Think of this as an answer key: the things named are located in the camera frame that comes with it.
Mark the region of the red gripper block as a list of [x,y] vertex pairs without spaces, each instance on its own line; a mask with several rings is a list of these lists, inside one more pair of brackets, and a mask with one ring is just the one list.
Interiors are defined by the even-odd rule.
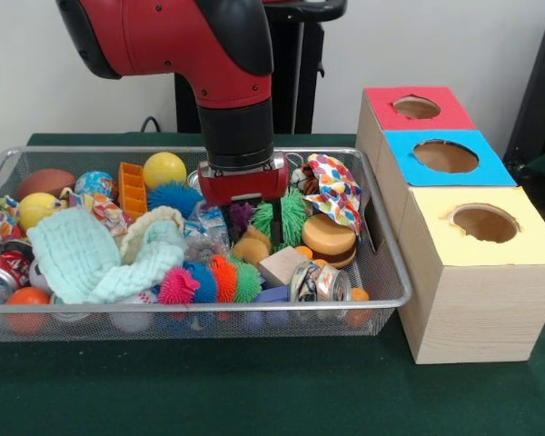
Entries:
[[[265,165],[242,171],[217,170],[207,161],[200,162],[198,181],[205,201],[210,206],[228,206],[242,200],[262,199],[272,202],[270,223],[273,247],[283,243],[282,202],[289,182],[289,164],[285,156],[273,156]],[[229,207],[229,234],[232,243],[242,236],[242,207]]]

